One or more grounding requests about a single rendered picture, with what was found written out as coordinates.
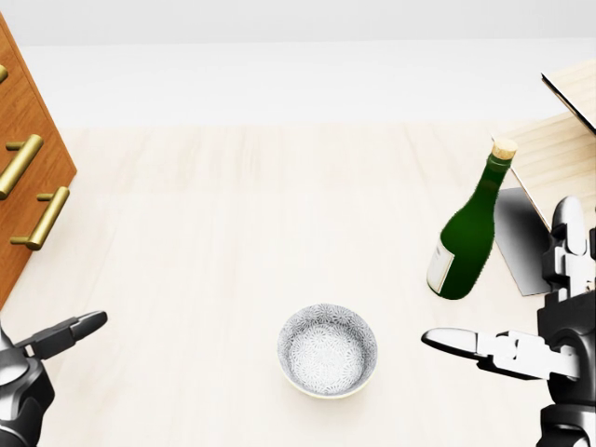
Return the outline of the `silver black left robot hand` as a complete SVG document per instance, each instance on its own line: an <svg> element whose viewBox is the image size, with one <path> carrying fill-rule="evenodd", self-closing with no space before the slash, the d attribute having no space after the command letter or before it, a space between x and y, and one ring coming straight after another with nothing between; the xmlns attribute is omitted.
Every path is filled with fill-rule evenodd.
<svg viewBox="0 0 596 447"><path fill-rule="evenodd" d="M68 318L14 344L0 325L0 420L15 420L23 396L46 371L42 363L101 328L107 313Z"/></svg>

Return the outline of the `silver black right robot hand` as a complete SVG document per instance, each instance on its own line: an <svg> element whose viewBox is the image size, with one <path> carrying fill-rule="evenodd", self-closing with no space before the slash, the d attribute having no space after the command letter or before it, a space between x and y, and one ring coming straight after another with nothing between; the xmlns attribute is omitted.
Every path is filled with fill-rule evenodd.
<svg viewBox="0 0 596 447"><path fill-rule="evenodd" d="M474 359L487 372L545 380L557 404L596 406L596 290L589 288L596 276L595 234L585 226L577 197L558 203L542 256L542 277L551 290L537 311L537 334L435 328L422 342Z"/></svg>

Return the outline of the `wooden cabinet with drawers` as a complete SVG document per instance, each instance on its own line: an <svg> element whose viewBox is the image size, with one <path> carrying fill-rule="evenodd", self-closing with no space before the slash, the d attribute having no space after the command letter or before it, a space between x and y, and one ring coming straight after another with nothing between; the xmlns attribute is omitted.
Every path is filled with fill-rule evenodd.
<svg viewBox="0 0 596 447"><path fill-rule="evenodd" d="M76 167L2 13L0 64L8 71L0 84L0 173L16 154L6 149L7 142L25 141L31 134L44 140L8 198L0 200L1 309L34 252L11 245L9 239L31 234L47 206L36 195L54 193L60 186L69 188Z"/></svg>

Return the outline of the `green glass bottle with cork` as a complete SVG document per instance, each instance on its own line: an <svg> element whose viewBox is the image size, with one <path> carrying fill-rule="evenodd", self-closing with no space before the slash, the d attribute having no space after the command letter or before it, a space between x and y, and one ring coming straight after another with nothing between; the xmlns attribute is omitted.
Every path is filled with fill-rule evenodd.
<svg viewBox="0 0 596 447"><path fill-rule="evenodd" d="M427 269L427 285L438 296L462 299L479 279L494 243L495 203L517 151L512 140L494 140L473 194L442 228Z"/></svg>

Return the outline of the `pale wooden slatted rack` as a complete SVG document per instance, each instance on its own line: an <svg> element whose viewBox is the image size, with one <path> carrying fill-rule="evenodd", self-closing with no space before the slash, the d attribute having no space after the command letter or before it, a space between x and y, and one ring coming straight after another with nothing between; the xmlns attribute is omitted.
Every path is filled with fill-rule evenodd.
<svg viewBox="0 0 596 447"><path fill-rule="evenodd" d="M519 150L495 208L495 240L523 296L549 291L541 258L563 198L575 196L585 228L596 228L596 58L542 81L566 110L507 132Z"/></svg>

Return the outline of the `grey patterned bowl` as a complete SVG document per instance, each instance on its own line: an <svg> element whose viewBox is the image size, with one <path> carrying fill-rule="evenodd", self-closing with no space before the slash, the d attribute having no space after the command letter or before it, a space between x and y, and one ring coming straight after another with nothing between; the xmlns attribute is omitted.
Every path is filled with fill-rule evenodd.
<svg viewBox="0 0 596 447"><path fill-rule="evenodd" d="M284 322L277 354L292 386L316 399L339 400L368 385L377 365L378 344L358 313L341 305L315 304Z"/></svg>

